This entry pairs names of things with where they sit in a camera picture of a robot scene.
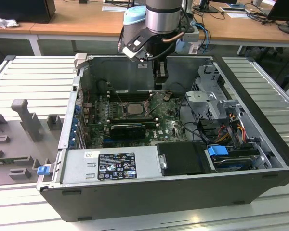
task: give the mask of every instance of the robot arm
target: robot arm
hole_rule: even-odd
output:
[[[182,0],[146,0],[145,28],[130,32],[124,27],[124,37],[127,34],[134,36],[129,41],[125,39],[123,53],[132,61],[143,62],[174,52],[176,40],[189,29],[188,17],[181,4]],[[184,26],[180,21],[181,11],[186,15]]]
[[[145,25],[136,29],[124,26],[123,53],[132,61],[153,61],[157,90],[168,78],[166,57],[175,51],[177,39],[194,30],[185,11],[192,4],[192,0],[188,1],[184,0],[184,9],[182,0],[146,0]]]

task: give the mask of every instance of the paper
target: paper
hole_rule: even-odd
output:
[[[245,13],[228,13],[231,18],[249,18]]]
[[[16,20],[9,19],[5,20],[0,18],[0,27],[1,28],[7,28],[7,27],[14,27],[14,26],[19,26],[19,24],[16,22]]]
[[[115,11],[115,12],[125,12],[126,7],[117,7],[117,6],[103,6],[102,11]]]
[[[275,1],[273,1],[273,0],[263,0],[262,2],[265,3],[265,4],[269,4],[271,6],[274,6],[274,4],[275,4]]]

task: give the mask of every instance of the floor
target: floor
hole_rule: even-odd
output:
[[[40,40],[41,49],[44,55],[74,55],[72,44],[69,40]],[[77,41],[78,52],[86,52],[88,54],[116,54],[116,42],[104,41]],[[223,57],[237,57],[238,46],[222,46],[210,45],[208,47],[208,55],[220,55]],[[26,39],[6,39],[0,38],[0,51],[4,55],[33,55],[30,43]],[[259,49],[253,49],[250,56],[257,58],[260,54]],[[273,56],[273,52],[269,51],[265,58],[261,61],[262,68],[273,78],[276,79],[278,73],[289,59],[289,48],[284,49],[283,54]],[[284,76],[289,74],[289,63],[286,68],[280,73],[277,80],[281,84]]]

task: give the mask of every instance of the metal grating table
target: metal grating table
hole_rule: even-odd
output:
[[[14,99],[27,99],[29,112],[39,119],[49,114],[65,117],[71,85],[77,71],[73,56],[16,56],[0,66],[0,114],[19,120],[11,109]]]
[[[223,58],[264,115],[289,146],[289,96],[253,61]],[[230,96],[235,95],[225,84]]]

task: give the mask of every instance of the computer tower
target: computer tower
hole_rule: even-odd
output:
[[[55,10],[53,0],[0,0],[0,18],[18,22],[49,23]]]

